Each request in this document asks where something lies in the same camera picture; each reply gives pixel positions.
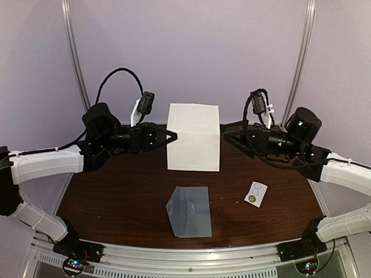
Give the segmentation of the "ornate bordered paper sheet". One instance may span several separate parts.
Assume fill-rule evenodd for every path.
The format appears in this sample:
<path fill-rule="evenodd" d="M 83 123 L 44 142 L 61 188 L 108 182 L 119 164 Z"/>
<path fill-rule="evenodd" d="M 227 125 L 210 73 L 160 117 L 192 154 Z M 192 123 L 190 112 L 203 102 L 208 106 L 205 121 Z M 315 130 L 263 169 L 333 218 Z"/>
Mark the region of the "ornate bordered paper sheet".
<path fill-rule="evenodd" d="M 167 145 L 168 170 L 220 171 L 219 106 L 171 103 L 166 129 L 177 134 Z"/>

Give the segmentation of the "grey-blue envelope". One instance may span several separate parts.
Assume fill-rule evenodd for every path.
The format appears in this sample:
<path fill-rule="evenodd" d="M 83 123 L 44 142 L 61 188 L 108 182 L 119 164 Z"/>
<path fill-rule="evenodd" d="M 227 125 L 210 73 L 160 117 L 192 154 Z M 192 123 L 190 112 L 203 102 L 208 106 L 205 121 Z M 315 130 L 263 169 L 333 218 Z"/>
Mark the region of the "grey-blue envelope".
<path fill-rule="evenodd" d="M 209 191 L 206 186 L 177 186 L 166 204 L 175 237 L 212 237 Z"/>

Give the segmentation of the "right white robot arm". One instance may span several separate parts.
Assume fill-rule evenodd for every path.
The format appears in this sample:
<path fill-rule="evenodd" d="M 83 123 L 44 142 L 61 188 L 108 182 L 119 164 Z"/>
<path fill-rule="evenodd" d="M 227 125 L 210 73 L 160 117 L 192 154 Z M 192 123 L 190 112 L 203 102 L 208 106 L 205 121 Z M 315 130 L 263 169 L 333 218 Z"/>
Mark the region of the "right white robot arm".
<path fill-rule="evenodd" d="M 315 182 L 341 185 L 370 195 L 370 166 L 344 158 L 312 143 L 322 125 L 309 109 L 299 107 L 285 130 L 247 119 L 228 124 L 223 138 L 251 158 L 281 170 L 296 170 Z"/>

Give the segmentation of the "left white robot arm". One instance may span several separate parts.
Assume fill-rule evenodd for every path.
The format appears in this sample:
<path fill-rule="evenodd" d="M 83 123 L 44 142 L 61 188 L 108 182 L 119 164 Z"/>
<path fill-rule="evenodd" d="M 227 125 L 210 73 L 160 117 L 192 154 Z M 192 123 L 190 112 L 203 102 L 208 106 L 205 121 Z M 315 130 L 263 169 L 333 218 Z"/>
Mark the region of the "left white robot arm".
<path fill-rule="evenodd" d="M 106 103 L 92 106 L 82 117 L 83 140 L 63 147 L 34 151 L 9 151 L 1 147 L 1 215 L 17 218 L 52 240 L 71 257 L 83 252 L 83 244 L 72 228 L 59 217 L 26 202 L 19 193 L 21 183 L 66 173 L 87 173 L 101 169 L 116 149 L 123 153 L 150 152 L 177 140 L 175 132 L 155 123 L 125 126 Z"/>

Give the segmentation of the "white sticker sheet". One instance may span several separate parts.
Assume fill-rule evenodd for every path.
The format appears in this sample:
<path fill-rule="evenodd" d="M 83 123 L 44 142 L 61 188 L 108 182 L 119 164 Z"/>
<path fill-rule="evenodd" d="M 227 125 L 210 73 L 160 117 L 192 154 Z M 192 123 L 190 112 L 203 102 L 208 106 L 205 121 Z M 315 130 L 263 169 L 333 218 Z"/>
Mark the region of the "white sticker sheet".
<path fill-rule="evenodd" d="M 252 206 L 260 208 L 267 188 L 268 186 L 266 186 L 265 184 L 253 181 L 250 186 L 249 192 L 244 198 L 244 201 L 251 204 Z"/>

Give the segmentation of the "right aluminium frame post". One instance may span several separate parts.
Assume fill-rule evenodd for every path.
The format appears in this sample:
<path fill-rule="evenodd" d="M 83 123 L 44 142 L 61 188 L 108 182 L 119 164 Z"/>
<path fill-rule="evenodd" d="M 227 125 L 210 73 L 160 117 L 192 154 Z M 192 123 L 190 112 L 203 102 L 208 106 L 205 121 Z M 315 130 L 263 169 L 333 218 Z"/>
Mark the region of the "right aluminium frame post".
<path fill-rule="evenodd" d="M 294 101 L 299 90 L 300 81 L 304 72 L 305 60 L 307 58 L 312 32 L 315 22 L 316 1 L 308 0 L 304 15 L 304 25 L 297 58 L 296 68 L 293 75 L 292 84 L 290 87 L 289 97 L 286 103 L 285 111 L 283 113 L 281 126 L 284 127 L 289 120 L 290 113 L 293 109 Z"/>

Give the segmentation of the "aluminium frame post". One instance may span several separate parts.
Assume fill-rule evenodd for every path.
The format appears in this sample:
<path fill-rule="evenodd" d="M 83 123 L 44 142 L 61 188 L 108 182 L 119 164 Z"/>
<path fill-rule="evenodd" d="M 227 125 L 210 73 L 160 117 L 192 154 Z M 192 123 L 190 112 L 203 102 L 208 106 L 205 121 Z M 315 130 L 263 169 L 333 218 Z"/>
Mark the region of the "aluminium frame post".
<path fill-rule="evenodd" d="M 285 111 L 283 113 L 281 126 L 284 127 L 289 120 L 290 113 L 293 109 L 294 101 L 299 90 L 300 81 L 304 72 L 305 60 L 307 58 L 312 32 L 315 22 L 316 1 L 308 0 L 304 15 L 304 25 L 297 58 L 296 68 L 293 75 L 292 84 L 290 87 L 289 97 L 286 103 Z"/>
<path fill-rule="evenodd" d="M 81 63 L 78 56 L 78 49 L 75 41 L 74 28 L 72 23 L 70 2 L 68 0 L 61 0 L 60 3 L 66 31 L 67 44 L 70 51 L 72 69 L 74 71 L 75 79 L 78 86 L 78 92 L 81 97 L 83 108 L 85 111 L 87 111 L 90 108 L 90 100 L 86 90 L 85 80 L 83 78 Z"/>

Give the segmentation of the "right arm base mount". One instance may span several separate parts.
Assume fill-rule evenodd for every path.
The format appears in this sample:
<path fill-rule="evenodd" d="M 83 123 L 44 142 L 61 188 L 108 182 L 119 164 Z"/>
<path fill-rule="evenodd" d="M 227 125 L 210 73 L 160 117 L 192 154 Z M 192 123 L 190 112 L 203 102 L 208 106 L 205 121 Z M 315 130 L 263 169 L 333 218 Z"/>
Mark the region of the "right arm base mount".
<path fill-rule="evenodd" d="M 301 275 L 314 275 L 319 271 L 318 255 L 327 250 L 314 230 L 307 229 L 299 240 L 281 243 L 277 247 L 281 262 L 294 261 Z"/>

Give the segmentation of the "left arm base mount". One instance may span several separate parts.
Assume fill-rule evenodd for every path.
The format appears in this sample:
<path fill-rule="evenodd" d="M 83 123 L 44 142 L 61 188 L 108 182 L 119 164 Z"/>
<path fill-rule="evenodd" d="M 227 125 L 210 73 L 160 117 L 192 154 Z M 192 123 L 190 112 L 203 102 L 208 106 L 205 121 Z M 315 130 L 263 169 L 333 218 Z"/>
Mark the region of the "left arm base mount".
<path fill-rule="evenodd" d="M 51 238 L 48 241 L 53 244 L 55 253 L 66 257 L 62 263 L 63 272 L 69 277 L 76 277 L 89 266 L 89 262 L 100 262 L 103 245 L 81 240 L 70 221 L 65 218 L 62 221 L 67 226 L 67 235 L 60 241 Z"/>

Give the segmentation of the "front aluminium rail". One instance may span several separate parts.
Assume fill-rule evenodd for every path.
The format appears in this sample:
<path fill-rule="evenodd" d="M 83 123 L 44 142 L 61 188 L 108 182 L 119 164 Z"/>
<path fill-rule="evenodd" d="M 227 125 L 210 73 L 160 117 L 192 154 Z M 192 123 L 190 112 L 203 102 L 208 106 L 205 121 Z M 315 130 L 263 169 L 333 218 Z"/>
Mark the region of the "front aluminium rail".
<path fill-rule="evenodd" d="M 77 277 L 361 277 L 346 238 L 327 243 L 318 259 L 319 273 L 298 270 L 305 259 L 283 262 L 278 243 L 206 249 L 141 248 L 104 244 L 100 262 L 90 262 Z M 65 256 L 53 252 L 47 238 L 32 239 L 21 277 L 70 277 L 62 270 Z"/>

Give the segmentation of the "left aluminium frame post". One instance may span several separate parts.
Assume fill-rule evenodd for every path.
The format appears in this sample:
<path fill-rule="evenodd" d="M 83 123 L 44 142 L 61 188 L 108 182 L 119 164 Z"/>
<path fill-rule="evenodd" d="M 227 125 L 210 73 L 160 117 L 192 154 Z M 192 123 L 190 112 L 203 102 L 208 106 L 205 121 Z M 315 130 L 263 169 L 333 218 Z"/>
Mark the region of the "left aluminium frame post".
<path fill-rule="evenodd" d="M 85 111 L 87 111 L 90 108 L 90 100 L 86 90 L 85 80 L 83 78 L 81 63 L 78 56 L 78 49 L 75 41 L 74 28 L 72 23 L 70 2 L 68 0 L 61 0 L 60 3 L 66 31 L 67 44 L 70 51 L 72 69 L 74 71 L 75 79 L 78 86 L 78 92 L 81 97 L 83 108 Z"/>

